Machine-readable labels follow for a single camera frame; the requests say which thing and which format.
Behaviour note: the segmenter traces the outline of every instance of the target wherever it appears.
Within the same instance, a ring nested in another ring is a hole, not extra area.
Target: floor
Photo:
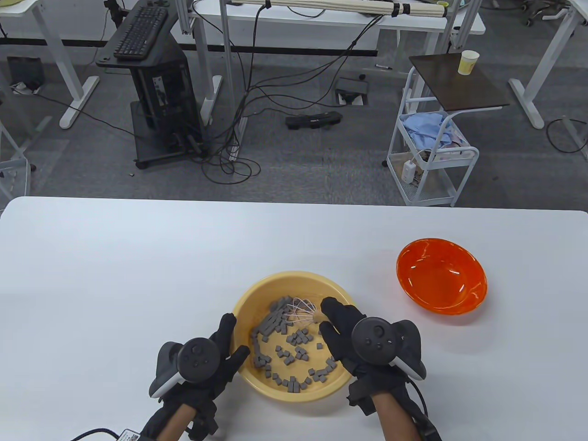
[[[508,6],[507,0],[501,4]],[[467,47],[480,52],[480,66],[493,82],[514,100],[507,80],[515,77],[526,83],[554,35],[559,21],[538,22],[531,28],[520,23],[520,11],[482,11],[487,32],[472,36]],[[567,115],[588,119],[588,84],[585,81],[588,58],[585,46],[588,28],[580,27],[564,50],[557,66],[536,99],[545,120]],[[417,53],[424,36],[409,35],[409,53]],[[343,76],[356,78],[366,74],[369,81],[369,105],[345,108],[341,124],[330,129],[289,131],[284,115],[266,111],[250,118],[241,157],[260,164],[258,176],[237,185],[219,185],[208,181],[198,164],[180,161],[144,171],[133,164],[133,137],[82,115],[74,126],[63,131],[58,121],[64,108],[39,97],[22,97],[34,121],[52,115],[53,121],[43,137],[28,151],[38,170],[33,173],[33,195],[80,196],[103,198],[192,199],[215,201],[350,203],[403,205],[387,169],[380,163],[385,156],[394,115],[404,81],[378,71],[375,63],[388,64],[393,56],[396,35],[382,32],[377,58],[350,58]],[[131,77],[105,73],[87,65],[92,48],[70,48],[81,76],[100,74],[101,80],[85,110],[96,118],[132,130],[128,105],[136,100]],[[0,46],[1,59],[7,55],[46,55],[43,47]],[[192,79],[198,84],[195,53],[188,53],[193,66]],[[212,54],[213,71],[222,72],[223,54]],[[286,75],[323,64],[332,57],[256,55],[254,80]],[[235,78],[240,78],[235,62]],[[6,71],[6,65],[0,66]],[[43,94],[68,101],[65,84],[54,65],[46,66],[49,82]],[[315,100],[323,95],[334,69],[316,79],[283,89],[283,93]],[[300,106],[293,99],[281,103]],[[248,110],[269,107],[260,100]],[[0,119],[17,137],[23,136],[6,106],[0,107]],[[322,111],[313,106],[309,111]],[[227,88],[213,114],[213,133],[219,133],[230,120]],[[518,105],[501,111],[464,116],[457,124],[472,145],[480,149],[480,159],[465,187],[458,206],[529,209],[588,208],[588,163],[581,153],[566,155],[548,143],[545,131],[531,127]],[[572,149],[569,141],[554,126],[554,140],[562,148]],[[2,145],[6,154],[7,144]],[[209,171],[226,183],[236,181]],[[6,201],[0,200],[0,209]]]

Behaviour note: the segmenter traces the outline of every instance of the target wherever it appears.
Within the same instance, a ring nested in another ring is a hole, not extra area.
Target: yellow bowl
[[[317,307],[325,297],[334,297],[344,305],[353,304],[353,300],[343,288],[318,274],[304,271],[274,274],[249,288],[235,306],[233,313],[237,317],[237,325],[233,334],[233,350],[240,345],[246,345],[251,349],[251,354],[253,353],[253,343],[250,337],[253,328],[257,327],[269,314],[272,302],[284,296],[309,299]],[[304,345],[310,358],[308,362],[296,360],[290,366],[286,366],[283,359],[278,358],[275,351],[276,345],[288,350],[291,349],[290,352],[294,353],[294,347],[286,343],[287,335],[273,332],[268,343],[259,342],[262,353],[272,357],[272,373],[277,373],[283,379],[295,376],[301,382],[308,377],[308,369],[324,369],[326,367],[326,359],[330,357],[330,352],[322,337],[318,335],[318,325],[313,323],[307,327],[315,338],[311,343]],[[288,329],[289,335],[297,328],[294,326]],[[323,343],[323,349],[317,349],[317,343]],[[239,372],[245,381],[265,396],[289,403],[305,403],[329,396],[347,384],[351,379],[351,374],[340,362],[337,364],[338,367],[329,374],[325,383],[313,382],[300,393],[289,393],[284,386],[278,386],[271,378],[265,378],[265,371],[253,366],[253,357],[251,356],[247,358]]]

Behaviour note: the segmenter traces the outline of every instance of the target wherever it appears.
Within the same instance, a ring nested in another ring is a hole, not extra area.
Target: white metal cart
[[[479,66],[475,68],[475,70],[478,69],[475,75],[473,72],[468,76],[459,75],[457,73],[459,59],[460,54],[410,57],[414,66],[406,79],[388,153],[382,162],[382,165],[390,170],[407,205],[449,204],[455,206],[480,153],[466,140],[453,122],[453,118],[461,113],[497,110],[509,104],[503,94],[479,72]],[[418,81],[419,77],[424,79],[433,96],[410,98],[413,90],[411,86]],[[421,113],[439,113],[443,120],[433,147],[419,150],[405,127],[405,121],[409,115],[417,113],[419,104],[424,102],[437,102],[441,109],[436,112]],[[441,146],[442,137],[448,127],[451,127],[457,137],[464,141],[459,146]],[[407,151],[394,151],[398,132],[402,135]],[[411,161],[420,168],[422,171],[422,174],[419,173],[420,179],[417,178],[412,183],[401,179],[406,161]],[[467,167],[457,189],[446,172],[446,169],[455,167]]]

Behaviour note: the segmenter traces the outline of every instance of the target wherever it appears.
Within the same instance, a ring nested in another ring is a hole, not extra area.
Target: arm
[[[178,441],[183,431],[188,427],[190,421],[196,416],[196,410],[188,405],[182,404],[176,413],[169,419],[157,441]]]
[[[400,407],[390,393],[374,394],[372,401],[376,407],[386,441],[420,441],[412,418]]]

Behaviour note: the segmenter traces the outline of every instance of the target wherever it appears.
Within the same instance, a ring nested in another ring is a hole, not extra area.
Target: orange bowl
[[[488,291],[486,274],[466,249],[444,239],[419,239],[398,255],[402,289],[423,308],[444,315],[473,311]]]

